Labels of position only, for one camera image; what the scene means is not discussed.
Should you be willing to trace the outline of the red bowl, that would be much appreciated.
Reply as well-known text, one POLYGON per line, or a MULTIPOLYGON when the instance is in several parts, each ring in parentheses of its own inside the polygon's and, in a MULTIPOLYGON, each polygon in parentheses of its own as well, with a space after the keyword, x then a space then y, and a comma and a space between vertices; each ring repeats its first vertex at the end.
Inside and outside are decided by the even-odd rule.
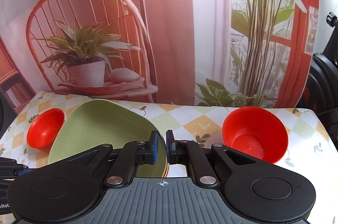
POLYGON ((289 143, 282 121, 258 107, 242 107, 229 113, 222 136, 228 147, 269 163, 282 159, 289 143))
POLYGON ((65 122, 65 112, 51 108, 39 115, 27 131, 27 143, 31 148, 49 153, 65 122))

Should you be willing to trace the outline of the large green square plate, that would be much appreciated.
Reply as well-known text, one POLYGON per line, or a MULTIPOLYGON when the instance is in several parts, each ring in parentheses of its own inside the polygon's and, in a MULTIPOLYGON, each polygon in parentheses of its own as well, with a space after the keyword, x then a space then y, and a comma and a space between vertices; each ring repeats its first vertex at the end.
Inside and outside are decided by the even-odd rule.
POLYGON ((90 100, 66 119, 49 152, 48 163, 101 144, 122 148, 128 142, 147 141, 156 130, 149 120, 114 102, 90 100))

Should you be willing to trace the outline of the orange square plate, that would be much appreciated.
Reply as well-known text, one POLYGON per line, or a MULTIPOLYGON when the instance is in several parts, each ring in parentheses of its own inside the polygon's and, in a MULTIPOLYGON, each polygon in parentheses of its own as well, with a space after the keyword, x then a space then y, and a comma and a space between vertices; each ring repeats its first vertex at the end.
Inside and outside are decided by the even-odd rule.
POLYGON ((166 164, 166 168, 164 169, 162 178, 166 178, 166 177, 167 177, 168 171, 169 171, 169 166, 170 166, 170 165, 167 163, 167 164, 166 164))

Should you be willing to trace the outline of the floral checkered tablecloth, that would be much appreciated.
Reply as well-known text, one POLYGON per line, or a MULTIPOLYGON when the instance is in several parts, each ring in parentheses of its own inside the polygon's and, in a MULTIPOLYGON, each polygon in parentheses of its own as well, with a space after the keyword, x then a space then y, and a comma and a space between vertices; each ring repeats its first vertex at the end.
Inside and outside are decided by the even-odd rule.
MULTIPOLYGON (((48 154, 31 148, 27 131, 43 112, 58 108, 67 117, 81 113, 99 113, 109 120, 119 109, 148 119, 161 134, 172 130, 177 139, 196 141, 210 147, 222 143, 222 125, 233 111, 224 107, 198 107, 173 104, 150 104, 132 101, 107 101, 76 95, 39 92, 6 126, 1 137, 1 156, 15 159, 30 168, 48 163, 48 154)), ((316 114, 308 109, 272 109, 288 132, 288 149, 278 162, 280 167, 308 178, 315 187, 316 203, 309 215, 310 223, 337 222, 337 150, 316 114)))

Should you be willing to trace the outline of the printed room backdrop cloth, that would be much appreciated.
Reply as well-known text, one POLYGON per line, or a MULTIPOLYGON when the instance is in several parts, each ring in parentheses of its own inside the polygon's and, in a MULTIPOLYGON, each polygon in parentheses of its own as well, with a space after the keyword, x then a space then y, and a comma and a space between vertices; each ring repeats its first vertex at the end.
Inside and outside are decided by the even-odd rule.
POLYGON ((291 108, 305 89, 319 0, 1 0, 1 90, 291 108))

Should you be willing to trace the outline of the black exercise bike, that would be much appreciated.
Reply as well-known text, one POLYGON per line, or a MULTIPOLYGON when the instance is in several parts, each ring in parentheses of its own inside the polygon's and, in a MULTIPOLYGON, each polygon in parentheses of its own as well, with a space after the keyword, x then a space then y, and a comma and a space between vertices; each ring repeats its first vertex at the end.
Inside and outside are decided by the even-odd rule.
POLYGON ((333 28, 322 53, 314 53, 307 84, 299 106, 311 109, 326 126, 337 124, 337 15, 329 12, 326 23, 333 28))

